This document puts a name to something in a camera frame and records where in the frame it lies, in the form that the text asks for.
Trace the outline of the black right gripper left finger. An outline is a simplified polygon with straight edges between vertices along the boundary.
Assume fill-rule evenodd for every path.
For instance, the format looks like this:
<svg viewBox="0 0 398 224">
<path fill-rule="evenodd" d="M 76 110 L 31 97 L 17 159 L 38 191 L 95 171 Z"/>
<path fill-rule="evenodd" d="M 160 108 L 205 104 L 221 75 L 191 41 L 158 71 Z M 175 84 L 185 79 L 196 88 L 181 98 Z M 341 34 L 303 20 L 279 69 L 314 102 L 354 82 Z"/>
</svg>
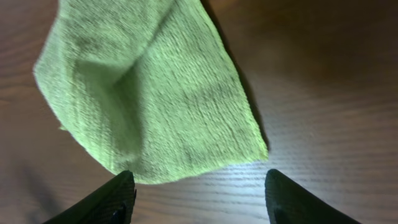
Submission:
<svg viewBox="0 0 398 224">
<path fill-rule="evenodd" d="M 137 190 L 125 170 L 44 224 L 130 224 Z"/>
</svg>

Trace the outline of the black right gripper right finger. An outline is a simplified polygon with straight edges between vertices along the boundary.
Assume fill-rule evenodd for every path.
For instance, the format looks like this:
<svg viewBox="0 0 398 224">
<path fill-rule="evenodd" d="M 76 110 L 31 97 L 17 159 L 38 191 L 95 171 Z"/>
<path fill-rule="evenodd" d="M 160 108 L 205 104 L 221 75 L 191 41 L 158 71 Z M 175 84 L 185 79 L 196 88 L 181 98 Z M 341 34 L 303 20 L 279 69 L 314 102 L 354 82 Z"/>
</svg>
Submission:
<svg viewBox="0 0 398 224">
<path fill-rule="evenodd" d="M 264 186 L 271 224 L 359 224 L 277 169 L 267 172 Z"/>
</svg>

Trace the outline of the light green cloth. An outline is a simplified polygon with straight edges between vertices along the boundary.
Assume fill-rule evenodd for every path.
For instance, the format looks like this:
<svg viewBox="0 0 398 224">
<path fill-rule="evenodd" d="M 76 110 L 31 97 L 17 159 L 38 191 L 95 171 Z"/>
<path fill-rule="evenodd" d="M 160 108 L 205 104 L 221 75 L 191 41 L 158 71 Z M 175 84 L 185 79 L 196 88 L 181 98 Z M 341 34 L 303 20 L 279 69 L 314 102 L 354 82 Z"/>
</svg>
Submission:
<svg viewBox="0 0 398 224">
<path fill-rule="evenodd" d="M 130 170 L 140 184 L 267 159 L 200 1 L 60 1 L 34 76 L 62 128 L 107 170 Z"/>
</svg>

